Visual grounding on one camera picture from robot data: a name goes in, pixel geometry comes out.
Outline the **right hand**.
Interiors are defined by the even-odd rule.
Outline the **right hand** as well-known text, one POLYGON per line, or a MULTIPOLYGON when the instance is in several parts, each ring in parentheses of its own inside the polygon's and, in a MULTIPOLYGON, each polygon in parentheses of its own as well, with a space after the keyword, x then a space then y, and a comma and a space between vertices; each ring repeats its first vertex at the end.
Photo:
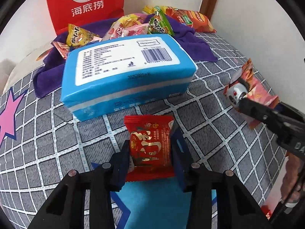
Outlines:
MULTIPOLYGON (((288 161, 285 166, 286 174, 284 175, 283 183, 281 186, 281 196, 283 200, 287 199, 290 191, 297 182, 298 174, 302 166, 303 162, 298 157, 293 154, 289 154, 288 161)), ((304 185, 299 182, 287 202, 293 203, 299 200, 302 192, 304 192, 304 185)))

